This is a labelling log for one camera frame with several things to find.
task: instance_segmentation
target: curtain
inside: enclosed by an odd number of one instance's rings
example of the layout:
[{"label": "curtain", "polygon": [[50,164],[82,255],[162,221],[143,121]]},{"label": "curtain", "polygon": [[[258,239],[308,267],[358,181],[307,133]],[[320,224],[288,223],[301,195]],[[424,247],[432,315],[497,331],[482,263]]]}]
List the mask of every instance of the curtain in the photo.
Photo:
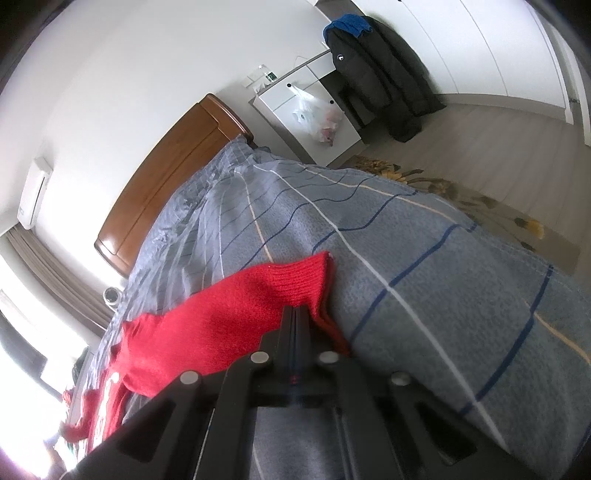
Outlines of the curtain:
[{"label": "curtain", "polygon": [[80,281],[43,245],[30,230],[19,223],[6,237],[35,276],[92,331],[104,332],[113,317],[100,294]]}]

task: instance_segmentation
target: small round object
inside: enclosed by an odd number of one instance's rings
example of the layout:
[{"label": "small round object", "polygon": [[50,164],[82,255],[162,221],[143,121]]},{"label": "small round object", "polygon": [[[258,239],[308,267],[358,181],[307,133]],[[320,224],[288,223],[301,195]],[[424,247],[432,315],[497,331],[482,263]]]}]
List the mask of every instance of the small round object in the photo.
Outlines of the small round object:
[{"label": "small round object", "polygon": [[323,364],[335,364],[339,361],[339,354],[337,352],[329,350],[327,352],[322,352],[318,356],[318,360],[320,360],[320,362]]},{"label": "small round object", "polygon": [[397,387],[406,387],[413,381],[413,378],[406,372],[394,372],[390,376],[390,381]]},{"label": "small round object", "polygon": [[254,352],[251,355],[251,362],[254,364],[266,364],[269,361],[269,354],[267,352]]},{"label": "small round object", "polygon": [[199,380],[199,374],[193,370],[187,370],[181,374],[181,383],[185,385],[193,385]]}]

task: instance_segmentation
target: wooden headboard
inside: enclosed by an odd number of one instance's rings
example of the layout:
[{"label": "wooden headboard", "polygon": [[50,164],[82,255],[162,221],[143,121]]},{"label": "wooden headboard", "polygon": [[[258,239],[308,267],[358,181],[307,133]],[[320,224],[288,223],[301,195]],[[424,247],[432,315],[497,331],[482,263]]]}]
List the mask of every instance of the wooden headboard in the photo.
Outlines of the wooden headboard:
[{"label": "wooden headboard", "polygon": [[172,194],[239,134],[252,133],[209,93],[174,124],[131,177],[100,229],[95,248],[129,276],[139,249]]}]

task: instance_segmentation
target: white wardrobe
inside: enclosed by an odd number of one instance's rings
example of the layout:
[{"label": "white wardrobe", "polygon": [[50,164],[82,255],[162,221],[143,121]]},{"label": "white wardrobe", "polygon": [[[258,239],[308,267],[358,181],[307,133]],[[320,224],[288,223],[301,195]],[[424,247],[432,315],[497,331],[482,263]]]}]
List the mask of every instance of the white wardrobe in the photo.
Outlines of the white wardrobe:
[{"label": "white wardrobe", "polygon": [[525,0],[353,0],[417,52],[440,93],[496,95],[568,108],[564,79]]}]

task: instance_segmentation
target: red knitted fabric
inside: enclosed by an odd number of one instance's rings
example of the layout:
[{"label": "red knitted fabric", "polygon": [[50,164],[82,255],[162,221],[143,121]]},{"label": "red knitted fabric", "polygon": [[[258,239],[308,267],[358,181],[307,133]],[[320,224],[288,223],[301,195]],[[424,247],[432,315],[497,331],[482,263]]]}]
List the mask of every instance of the red knitted fabric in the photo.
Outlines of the red knitted fabric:
[{"label": "red knitted fabric", "polygon": [[164,315],[145,313],[124,323],[121,343],[113,347],[99,383],[101,394],[86,394],[79,427],[67,429],[66,439],[90,435],[90,451],[121,424],[129,392],[154,397],[186,370],[208,375],[226,369],[255,351],[264,333],[279,328],[286,305],[307,305],[335,349],[347,353],[347,343],[326,311],[333,270],[328,252],[288,265],[257,265],[192,295]]}]

